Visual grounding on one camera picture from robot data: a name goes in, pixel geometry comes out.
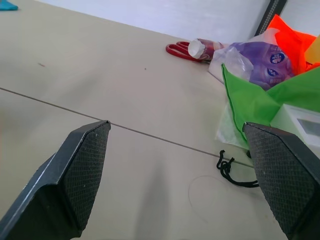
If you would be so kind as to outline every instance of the scissors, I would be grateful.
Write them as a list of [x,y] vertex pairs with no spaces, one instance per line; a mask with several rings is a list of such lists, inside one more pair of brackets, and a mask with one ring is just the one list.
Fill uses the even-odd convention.
[[176,44],[168,44],[165,47],[167,53],[176,56],[178,58],[187,59],[190,61],[201,63],[203,60],[196,59],[188,53],[189,42],[187,41],[178,41]]

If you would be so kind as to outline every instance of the purple plastic bag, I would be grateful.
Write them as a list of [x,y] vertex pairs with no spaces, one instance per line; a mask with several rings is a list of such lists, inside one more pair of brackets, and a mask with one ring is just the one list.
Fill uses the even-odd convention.
[[249,82],[268,90],[294,76],[290,59],[277,45],[262,41],[240,43],[235,47],[241,55],[253,64]]

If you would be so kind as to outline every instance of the white plastic bag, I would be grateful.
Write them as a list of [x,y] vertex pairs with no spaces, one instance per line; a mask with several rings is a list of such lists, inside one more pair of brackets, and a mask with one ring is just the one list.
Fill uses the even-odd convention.
[[279,32],[279,29],[276,28],[268,28],[265,30],[262,34],[258,36],[254,36],[253,38],[249,39],[246,41],[246,43],[252,43],[252,42],[265,42],[267,44],[273,44],[277,45],[277,40],[276,40],[276,33]]
[[224,64],[230,73],[233,75],[248,80],[251,72],[254,69],[250,60],[233,46],[214,51],[213,59],[209,66],[209,73],[211,73],[220,82],[224,83],[222,76],[221,65]]

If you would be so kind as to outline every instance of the black string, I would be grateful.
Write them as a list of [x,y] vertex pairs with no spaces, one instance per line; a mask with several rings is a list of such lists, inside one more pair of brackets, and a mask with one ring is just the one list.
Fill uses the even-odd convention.
[[216,164],[216,168],[220,170],[221,175],[227,179],[230,183],[244,187],[244,188],[257,188],[259,187],[258,181],[248,181],[248,182],[243,182],[243,181],[235,181],[231,178],[229,175],[231,171],[231,163],[235,160],[233,157],[230,159],[230,161],[223,161],[224,158],[224,152],[225,150],[220,151],[220,158],[218,163]]

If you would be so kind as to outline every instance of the clear plastic bag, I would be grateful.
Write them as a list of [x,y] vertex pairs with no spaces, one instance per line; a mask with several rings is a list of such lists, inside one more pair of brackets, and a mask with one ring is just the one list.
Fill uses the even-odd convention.
[[235,42],[215,51],[209,72],[223,83],[223,63],[233,75],[265,90],[293,77],[290,59],[276,45],[277,32],[277,29],[270,28],[248,42]]

